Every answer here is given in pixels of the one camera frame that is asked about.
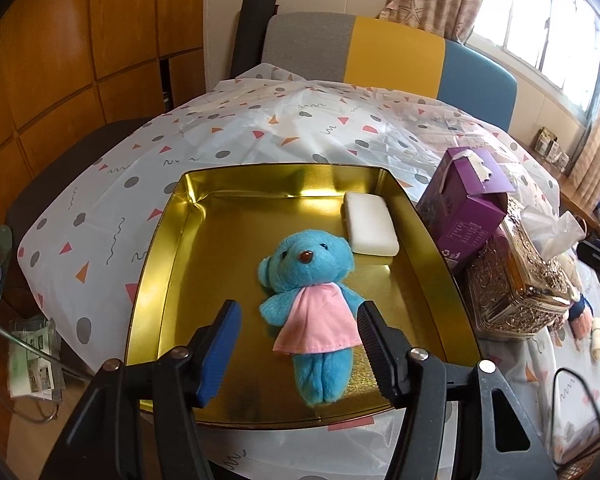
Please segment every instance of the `metal rivet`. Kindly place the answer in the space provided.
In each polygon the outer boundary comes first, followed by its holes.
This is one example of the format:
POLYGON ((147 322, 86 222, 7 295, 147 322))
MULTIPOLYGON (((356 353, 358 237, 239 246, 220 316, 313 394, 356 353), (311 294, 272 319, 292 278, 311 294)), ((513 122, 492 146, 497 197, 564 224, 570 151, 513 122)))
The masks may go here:
POLYGON ((496 365, 493 361, 483 359, 478 363, 478 367, 486 374, 493 374, 496 371, 496 365))
POLYGON ((189 349, 186 346, 176 346, 171 349, 169 355, 174 359, 184 359, 189 355, 189 349))
POLYGON ((121 366, 122 361, 120 359, 107 359, 106 361, 104 361, 102 369, 106 372, 115 372, 121 366))
POLYGON ((424 361, 427 357, 429 357, 429 352, 427 352, 424 348, 412 348, 409 351, 409 355, 416 359, 416 361, 424 361))

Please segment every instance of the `pink dress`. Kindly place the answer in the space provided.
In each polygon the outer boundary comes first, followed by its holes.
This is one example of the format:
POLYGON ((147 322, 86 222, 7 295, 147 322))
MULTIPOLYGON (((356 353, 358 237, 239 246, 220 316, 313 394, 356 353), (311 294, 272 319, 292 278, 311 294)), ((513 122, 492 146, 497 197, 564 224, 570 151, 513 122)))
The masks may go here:
POLYGON ((360 344, 356 319, 340 287, 325 283, 300 289, 273 349, 288 354, 317 354, 360 344))

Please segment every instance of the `purple box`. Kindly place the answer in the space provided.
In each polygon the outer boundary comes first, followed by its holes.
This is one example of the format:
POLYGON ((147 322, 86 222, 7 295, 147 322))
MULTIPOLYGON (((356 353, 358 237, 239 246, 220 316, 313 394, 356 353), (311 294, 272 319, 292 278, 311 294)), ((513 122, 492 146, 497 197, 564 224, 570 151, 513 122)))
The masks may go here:
POLYGON ((449 148, 418 202, 417 210, 449 269, 467 264, 507 214, 507 192, 513 186, 484 148, 449 148), (482 182, 464 150, 478 155, 491 170, 482 182))

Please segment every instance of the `window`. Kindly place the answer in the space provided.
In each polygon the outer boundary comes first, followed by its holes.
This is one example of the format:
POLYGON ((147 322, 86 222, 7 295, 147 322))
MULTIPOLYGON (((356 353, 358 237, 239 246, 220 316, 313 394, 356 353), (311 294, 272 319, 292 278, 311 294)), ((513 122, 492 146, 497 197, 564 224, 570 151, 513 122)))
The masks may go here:
POLYGON ((474 34, 532 67, 583 112, 589 108, 600 22, 585 0, 483 0, 474 34))

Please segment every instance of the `doll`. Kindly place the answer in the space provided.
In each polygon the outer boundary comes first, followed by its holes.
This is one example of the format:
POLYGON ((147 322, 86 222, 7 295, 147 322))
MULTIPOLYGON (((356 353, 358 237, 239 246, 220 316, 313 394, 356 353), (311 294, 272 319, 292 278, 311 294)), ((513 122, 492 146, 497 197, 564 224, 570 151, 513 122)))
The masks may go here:
POLYGON ((307 230, 280 242, 258 266, 275 292, 260 305, 267 323, 282 327, 274 351, 292 355, 298 391, 308 406, 338 400, 349 383, 360 295, 341 283, 353 270, 344 238, 307 230))

